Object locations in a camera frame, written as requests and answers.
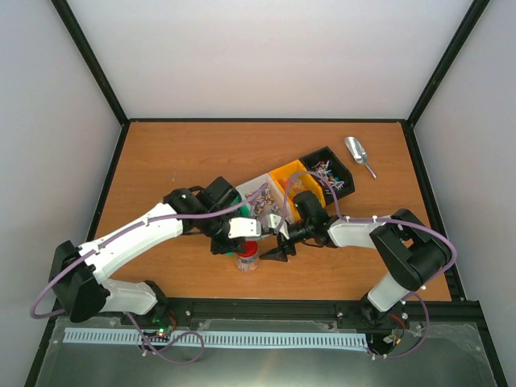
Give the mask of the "red jar lid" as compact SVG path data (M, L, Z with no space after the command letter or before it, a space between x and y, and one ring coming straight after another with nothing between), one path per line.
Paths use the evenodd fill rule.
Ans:
M246 241L243 244L243 251L238 252L237 256L244 259L256 258L258 254L258 243L256 241Z

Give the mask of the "clear plastic jar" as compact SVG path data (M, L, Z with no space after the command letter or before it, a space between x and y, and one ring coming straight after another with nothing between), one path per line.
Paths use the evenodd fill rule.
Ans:
M258 267L260 260L257 255L249 257L237 255L235 262L238 270L244 273L249 273L254 271Z

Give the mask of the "green candy bin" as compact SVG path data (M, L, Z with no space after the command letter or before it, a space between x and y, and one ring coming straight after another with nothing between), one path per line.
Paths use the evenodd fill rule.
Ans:
M245 201L248 197L250 196L249 193L246 193L243 197L242 196L239 196L237 197L233 202L232 202L232 205L236 205L238 203L241 203L243 201ZM249 204L249 203L246 203L244 205L242 205L238 210L237 212L239 213L239 215L241 217L245 217L245 218L251 218L252 216L252 206Z

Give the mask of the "white candy bin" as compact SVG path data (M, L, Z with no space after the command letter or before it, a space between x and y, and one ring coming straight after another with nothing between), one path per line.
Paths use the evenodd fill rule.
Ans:
M268 214L277 214L278 216L285 214L286 222L294 222L290 204L287 205L286 210L283 210L284 192L280 190L269 173L246 181L235 188L242 199L247 199L255 192L258 192L257 198L251 201L250 204L247 204L248 209L243 212L244 214L250 214L257 218L263 218Z

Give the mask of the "orange candy bin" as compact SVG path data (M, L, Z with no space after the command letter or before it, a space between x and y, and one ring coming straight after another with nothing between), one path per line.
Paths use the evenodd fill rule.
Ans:
M279 168L272 170L269 175L273 179L273 182L280 189L281 193L285 193L285 188L289 182L289 179L299 172L306 171L307 168L300 160L294 160L288 164L284 164ZM288 202L293 207L293 198L304 191L312 192L318 199L322 207L326 205L323 189L318 181L309 173L299 175L291 183L288 190Z

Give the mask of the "black candy bin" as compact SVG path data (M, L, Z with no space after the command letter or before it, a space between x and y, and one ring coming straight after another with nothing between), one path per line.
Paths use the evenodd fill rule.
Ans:
M300 158L307 170L317 173L328 181L338 199L355 192L352 173L329 148L320 148Z

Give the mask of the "metal scoop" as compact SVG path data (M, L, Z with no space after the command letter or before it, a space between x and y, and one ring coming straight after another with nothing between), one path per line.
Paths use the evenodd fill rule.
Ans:
M344 138L344 143L357 164L363 165L377 179L376 173L368 165L368 153L365 151L362 143L355 137L348 136Z

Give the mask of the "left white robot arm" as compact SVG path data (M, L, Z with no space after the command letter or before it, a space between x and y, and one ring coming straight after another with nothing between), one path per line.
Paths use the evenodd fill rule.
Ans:
M156 283L131 283L112 274L147 250L197 229L210 238L213 254L242 252L244 242L260 235L253 218L239 210L239 192L223 177L206 188L175 189L125 227L78 247L67 241L56 248L52 290L73 323L99 313L130 312L148 323L162 323L168 305Z

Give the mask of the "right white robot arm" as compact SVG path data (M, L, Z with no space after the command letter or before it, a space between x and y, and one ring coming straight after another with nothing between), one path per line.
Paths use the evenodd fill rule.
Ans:
M369 327L380 326L396 304L455 263L457 251L449 240L407 209L380 218L331 217L310 191L296 195L293 204L300 220L273 222L277 246L260 258L286 262L297 254L296 245L309 239L319 248L377 250L388 272L360 301L358 313Z

